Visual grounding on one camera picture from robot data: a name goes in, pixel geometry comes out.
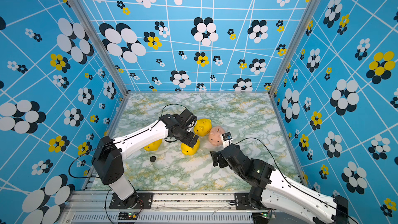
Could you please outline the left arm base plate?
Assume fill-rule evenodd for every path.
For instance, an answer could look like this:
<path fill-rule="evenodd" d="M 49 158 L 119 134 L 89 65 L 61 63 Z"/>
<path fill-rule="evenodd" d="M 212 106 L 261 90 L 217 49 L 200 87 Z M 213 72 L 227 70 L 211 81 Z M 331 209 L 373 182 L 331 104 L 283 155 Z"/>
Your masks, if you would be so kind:
<path fill-rule="evenodd" d="M 154 194 L 151 192 L 135 192 L 126 200 L 121 200 L 116 193 L 112 194 L 110 209 L 151 209 Z"/>

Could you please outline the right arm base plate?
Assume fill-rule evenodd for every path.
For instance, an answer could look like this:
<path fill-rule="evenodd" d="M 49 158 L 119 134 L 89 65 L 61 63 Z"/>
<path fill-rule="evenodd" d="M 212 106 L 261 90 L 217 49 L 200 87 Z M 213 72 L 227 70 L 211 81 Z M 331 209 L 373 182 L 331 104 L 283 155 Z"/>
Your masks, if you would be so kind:
<path fill-rule="evenodd" d="M 259 207 L 254 207 L 251 205 L 249 202 L 248 198 L 249 193 L 235 193 L 234 194 L 234 202 L 235 202 L 235 208 L 237 210 L 269 210 L 269 208 L 264 207 L 264 206 L 259 206 Z"/>

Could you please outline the yellow piggy bank front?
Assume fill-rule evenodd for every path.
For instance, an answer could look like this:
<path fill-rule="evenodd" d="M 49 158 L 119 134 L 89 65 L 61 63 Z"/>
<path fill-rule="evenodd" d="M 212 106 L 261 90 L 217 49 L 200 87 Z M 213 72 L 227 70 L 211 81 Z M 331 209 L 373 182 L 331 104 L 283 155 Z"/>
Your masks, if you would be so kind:
<path fill-rule="evenodd" d="M 144 150 L 146 150 L 146 151 L 157 151 L 159 149 L 159 147 L 161 146 L 162 142 L 163 142 L 163 140 L 160 139 L 160 140 L 157 140 L 157 141 L 155 141 L 153 143 L 150 143 L 150 144 L 148 144 L 148 145 L 146 145 L 144 147 Z"/>

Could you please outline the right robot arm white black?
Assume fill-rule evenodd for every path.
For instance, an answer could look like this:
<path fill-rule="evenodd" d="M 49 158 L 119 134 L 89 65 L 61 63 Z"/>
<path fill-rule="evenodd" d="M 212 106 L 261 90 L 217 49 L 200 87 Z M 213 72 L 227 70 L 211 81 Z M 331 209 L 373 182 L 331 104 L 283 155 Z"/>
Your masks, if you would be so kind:
<path fill-rule="evenodd" d="M 250 186 L 247 202 L 255 209 L 275 209 L 308 224 L 354 224 L 348 201 L 326 196 L 285 176 L 271 164 L 247 157 L 238 145 L 211 151 L 215 167 L 230 168 Z"/>

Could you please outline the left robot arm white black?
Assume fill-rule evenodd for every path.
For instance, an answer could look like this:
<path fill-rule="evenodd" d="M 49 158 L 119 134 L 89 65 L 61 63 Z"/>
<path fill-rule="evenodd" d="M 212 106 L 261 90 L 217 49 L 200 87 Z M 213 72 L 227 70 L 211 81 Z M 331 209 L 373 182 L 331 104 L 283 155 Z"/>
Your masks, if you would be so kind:
<path fill-rule="evenodd" d="M 186 109 L 181 114 L 162 115 L 147 127 L 125 136 L 100 139 L 92 165 L 102 184 L 114 191 L 122 208 L 134 208 L 139 203 L 138 193 L 124 173 L 124 160 L 141 148 L 165 138 L 174 138 L 194 147 L 199 139 L 192 131 L 196 121 L 197 117 Z"/>

